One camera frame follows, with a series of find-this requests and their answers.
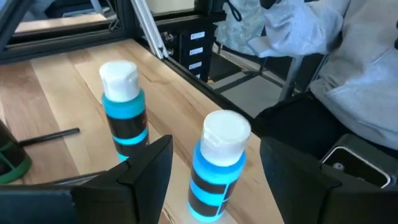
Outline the clear plastic bag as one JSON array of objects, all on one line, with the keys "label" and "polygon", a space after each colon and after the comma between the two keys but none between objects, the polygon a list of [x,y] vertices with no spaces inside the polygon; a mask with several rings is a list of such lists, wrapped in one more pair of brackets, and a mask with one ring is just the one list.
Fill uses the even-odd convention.
[{"label": "clear plastic bag", "polygon": [[241,54],[254,55],[248,47],[248,42],[261,36],[264,28],[260,0],[230,0],[230,2],[240,12],[242,20],[238,22],[230,6],[224,3],[226,19],[216,23],[216,41]]}]

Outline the small light blue paint bottle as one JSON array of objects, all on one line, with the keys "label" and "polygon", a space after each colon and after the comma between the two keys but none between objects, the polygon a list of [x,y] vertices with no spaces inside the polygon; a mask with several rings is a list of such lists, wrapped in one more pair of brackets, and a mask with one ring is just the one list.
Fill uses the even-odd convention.
[{"label": "small light blue paint bottle", "polygon": [[246,163],[251,134],[248,120],[231,110],[217,110],[203,122],[193,150],[188,209],[200,222],[219,220]]}]

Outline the white metal bracket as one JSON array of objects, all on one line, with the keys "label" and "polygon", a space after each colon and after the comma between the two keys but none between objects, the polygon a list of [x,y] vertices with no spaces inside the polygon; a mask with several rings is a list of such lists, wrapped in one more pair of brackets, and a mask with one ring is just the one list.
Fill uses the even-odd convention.
[{"label": "white metal bracket", "polygon": [[134,12],[139,20],[142,30],[152,53],[159,59],[168,58],[169,54],[165,48],[160,32],[155,24],[146,0],[130,0]]}]

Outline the small teal paint bottle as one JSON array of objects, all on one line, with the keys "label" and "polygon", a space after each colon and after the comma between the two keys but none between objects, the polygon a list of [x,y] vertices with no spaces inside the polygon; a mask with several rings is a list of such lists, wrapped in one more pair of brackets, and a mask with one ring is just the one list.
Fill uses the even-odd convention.
[{"label": "small teal paint bottle", "polygon": [[99,75],[104,112],[118,159],[124,161],[149,144],[146,101],[139,86],[139,72],[133,62],[113,60],[100,67]]}]

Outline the small green paint bottle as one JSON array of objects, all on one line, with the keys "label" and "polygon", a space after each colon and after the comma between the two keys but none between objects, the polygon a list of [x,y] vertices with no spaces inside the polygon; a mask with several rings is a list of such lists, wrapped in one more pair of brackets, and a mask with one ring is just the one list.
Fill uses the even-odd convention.
[{"label": "small green paint bottle", "polygon": [[30,156],[0,120],[0,184],[21,178],[31,165]]}]

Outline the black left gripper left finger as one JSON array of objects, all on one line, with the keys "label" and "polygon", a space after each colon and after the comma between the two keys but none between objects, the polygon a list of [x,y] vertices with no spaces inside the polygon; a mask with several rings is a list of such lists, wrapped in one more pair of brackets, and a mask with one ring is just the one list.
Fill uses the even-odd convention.
[{"label": "black left gripper left finger", "polygon": [[165,135],[80,185],[0,186],[0,224],[158,224],[172,158]]}]

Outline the black drawer cabinet white labels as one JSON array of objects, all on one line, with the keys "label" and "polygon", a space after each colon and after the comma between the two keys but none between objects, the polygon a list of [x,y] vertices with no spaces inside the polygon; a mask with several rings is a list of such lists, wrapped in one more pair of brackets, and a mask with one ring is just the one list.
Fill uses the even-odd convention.
[{"label": "black drawer cabinet white labels", "polygon": [[180,64],[205,83],[208,81],[215,29],[213,25],[181,35]]}]

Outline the person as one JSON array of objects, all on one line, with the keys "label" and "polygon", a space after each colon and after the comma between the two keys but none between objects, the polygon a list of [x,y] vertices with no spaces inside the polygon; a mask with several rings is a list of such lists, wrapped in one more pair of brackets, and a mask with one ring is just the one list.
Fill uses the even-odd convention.
[{"label": "person", "polygon": [[[281,0],[260,0],[263,12]],[[258,135],[321,159],[353,134],[398,159],[398,0],[355,0],[342,53],[327,54],[307,91],[260,112]]]}]

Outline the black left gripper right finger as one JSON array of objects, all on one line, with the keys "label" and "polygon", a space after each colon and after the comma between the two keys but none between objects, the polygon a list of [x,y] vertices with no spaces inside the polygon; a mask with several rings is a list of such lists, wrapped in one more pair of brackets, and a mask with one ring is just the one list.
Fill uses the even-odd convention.
[{"label": "black left gripper right finger", "polygon": [[264,173],[285,224],[398,224],[398,189],[382,189],[276,139],[261,140]]}]

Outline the black paintbrush silver ferrule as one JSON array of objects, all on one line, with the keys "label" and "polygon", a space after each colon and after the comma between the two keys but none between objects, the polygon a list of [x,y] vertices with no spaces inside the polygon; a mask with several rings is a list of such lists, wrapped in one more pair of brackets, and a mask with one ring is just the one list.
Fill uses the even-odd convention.
[{"label": "black paintbrush silver ferrule", "polygon": [[72,128],[72,129],[68,129],[68,130],[64,130],[64,131],[59,131],[56,133],[46,134],[44,136],[38,136],[38,137],[22,140],[22,141],[19,141],[19,144],[22,147],[26,147],[26,146],[31,146],[31,145],[38,144],[41,142],[51,141],[54,139],[63,138],[65,136],[78,134],[78,133],[80,133],[79,128]]}]

